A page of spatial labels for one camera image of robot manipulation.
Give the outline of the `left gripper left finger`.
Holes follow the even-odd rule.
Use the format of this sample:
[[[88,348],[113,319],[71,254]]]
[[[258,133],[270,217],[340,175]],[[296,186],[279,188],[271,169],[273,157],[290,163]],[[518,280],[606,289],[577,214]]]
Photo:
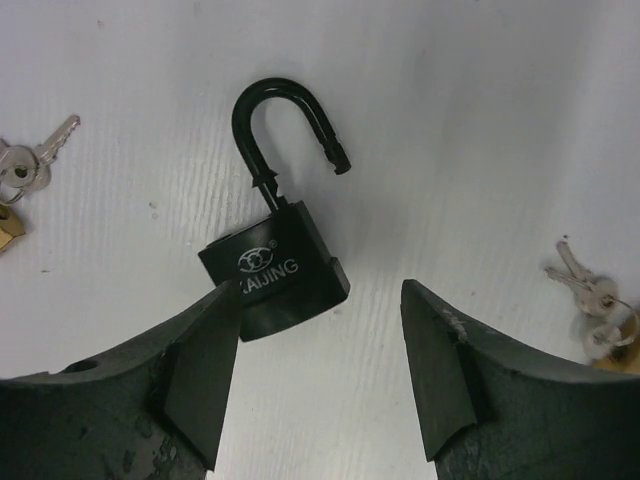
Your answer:
[[[5,479],[202,479],[216,466],[242,320],[227,282],[57,373],[1,383]]]

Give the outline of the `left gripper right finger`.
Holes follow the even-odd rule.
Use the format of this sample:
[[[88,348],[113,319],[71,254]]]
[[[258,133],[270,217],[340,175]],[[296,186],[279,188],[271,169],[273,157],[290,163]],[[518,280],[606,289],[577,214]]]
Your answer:
[[[526,345],[401,288],[426,459],[441,479],[635,479],[639,379]]]

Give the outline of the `black padlock shackle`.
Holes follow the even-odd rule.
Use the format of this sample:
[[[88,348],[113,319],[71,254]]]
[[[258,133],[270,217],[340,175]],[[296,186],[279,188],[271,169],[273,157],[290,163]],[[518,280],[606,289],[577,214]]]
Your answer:
[[[278,192],[276,172],[267,164],[252,130],[252,116],[264,101],[281,98],[306,117],[337,175],[350,160],[315,96],[300,83],[281,77],[258,80],[237,99],[231,127],[236,147],[252,175],[253,187],[270,213],[243,230],[209,243],[199,258],[216,285],[238,283],[244,319],[240,338],[249,342],[306,322],[344,302],[350,283],[316,227],[306,205]]]

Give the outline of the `small brass padlock long shackle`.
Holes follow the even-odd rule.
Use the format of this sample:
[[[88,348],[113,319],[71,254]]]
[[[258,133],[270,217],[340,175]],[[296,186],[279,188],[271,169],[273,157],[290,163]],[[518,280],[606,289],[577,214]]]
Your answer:
[[[0,206],[0,252],[6,251],[12,243],[24,236],[25,226],[21,218],[8,206]]]

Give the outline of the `silver keys of small padlock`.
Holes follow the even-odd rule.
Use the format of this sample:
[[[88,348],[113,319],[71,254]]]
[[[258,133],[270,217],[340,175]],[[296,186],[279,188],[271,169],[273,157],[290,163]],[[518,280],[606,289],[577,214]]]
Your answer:
[[[77,114],[70,115],[41,144],[35,147],[10,145],[1,140],[1,186],[13,189],[11,197],[1,195],[1,205],[10,206],[25,195],[43,190],[51,182],[51,165],[59,150],[81,124]]]

